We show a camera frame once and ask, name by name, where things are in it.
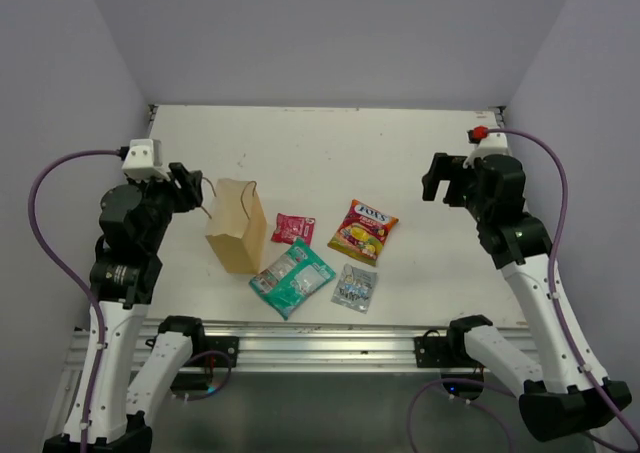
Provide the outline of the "brown paper bag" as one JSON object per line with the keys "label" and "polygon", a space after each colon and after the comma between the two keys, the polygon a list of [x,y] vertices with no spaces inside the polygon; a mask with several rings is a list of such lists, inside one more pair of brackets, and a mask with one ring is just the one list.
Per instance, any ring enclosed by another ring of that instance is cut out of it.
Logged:
{"label": "brown paper bag", "polygon": [[260,271],[267,220],[257,191],[257,182],[220,178],[205,239],[229,274]]}

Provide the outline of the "orange Fox's candy bag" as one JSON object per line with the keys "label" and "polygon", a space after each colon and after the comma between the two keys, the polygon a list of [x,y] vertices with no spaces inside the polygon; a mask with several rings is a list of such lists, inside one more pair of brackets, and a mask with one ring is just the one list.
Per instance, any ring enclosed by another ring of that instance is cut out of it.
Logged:
{"label": "orange Fox's candy bag", "polygon": [[398,222],[398,218],[353,199],[327,246],[375,267],[391,230]]}

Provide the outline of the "red snack packet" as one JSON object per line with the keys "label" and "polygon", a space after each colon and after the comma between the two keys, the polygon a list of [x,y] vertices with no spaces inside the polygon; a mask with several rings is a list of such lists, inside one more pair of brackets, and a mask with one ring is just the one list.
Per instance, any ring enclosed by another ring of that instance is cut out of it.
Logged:
{"label": "red snack packet", "polygon": [[301,239],[310,246],[315,229],[316,219],[313,217],[293,216],[278,213],[271,241],[292,245]]}

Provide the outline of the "teal snack bag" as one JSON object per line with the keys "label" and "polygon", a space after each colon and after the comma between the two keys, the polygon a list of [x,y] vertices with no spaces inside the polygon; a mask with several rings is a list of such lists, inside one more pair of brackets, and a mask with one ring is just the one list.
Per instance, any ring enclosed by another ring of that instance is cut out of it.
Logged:
{"label": "teal snack bag", "polygon": [[335,271],[297,238],[276,261],[251,278],[249,286],[288,320],[299,306],[335,276]]}

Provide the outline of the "grey snack packet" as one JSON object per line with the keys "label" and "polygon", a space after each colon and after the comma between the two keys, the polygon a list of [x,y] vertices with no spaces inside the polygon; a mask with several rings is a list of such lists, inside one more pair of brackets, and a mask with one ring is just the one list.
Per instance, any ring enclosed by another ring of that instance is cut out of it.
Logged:
{"label": "grey snack packet", "polygon": [[378,274],[345,264],[335,286],[331,302],[366,314],[378,282]]}

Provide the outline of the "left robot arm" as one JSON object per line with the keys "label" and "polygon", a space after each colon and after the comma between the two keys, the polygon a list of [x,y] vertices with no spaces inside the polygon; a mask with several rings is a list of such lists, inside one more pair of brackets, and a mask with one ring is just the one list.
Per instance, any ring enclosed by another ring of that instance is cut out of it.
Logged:
{"label": "left robot arm", "polygon": [[175,214],[201,207],[202,179],[200,171],[172,163],[165,179],[128,180],[102,197],[102,234],[84,287],[92,311],[83,371],[63,431],[45,441],[44,451],[149,451],[152,425],[179,369],[207,356],[201,321],[174,317],[140,371],[132,371],[162,269],[161,242]]}

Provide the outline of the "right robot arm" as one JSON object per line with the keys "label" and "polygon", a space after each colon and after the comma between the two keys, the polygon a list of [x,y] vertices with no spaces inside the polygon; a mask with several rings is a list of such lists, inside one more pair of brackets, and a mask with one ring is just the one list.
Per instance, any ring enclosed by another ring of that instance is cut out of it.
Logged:
{"label": "right robot arm", "polygon": [[437,153],[422,178],[423,199],[434,200],[443,181],[449,184],[445,204],[475,219],[479,242],[513,292],[538,352],[532,360],[485,316],[473,315],[450,323],[447,357],[491,370],[517,399],[538,441],[605,426],[632,395],[625,382],[610,379],[579,328],[561,280],[548,273],[552,242],[544,224],[525,210],[521,163],[500,154],[469,160]]}

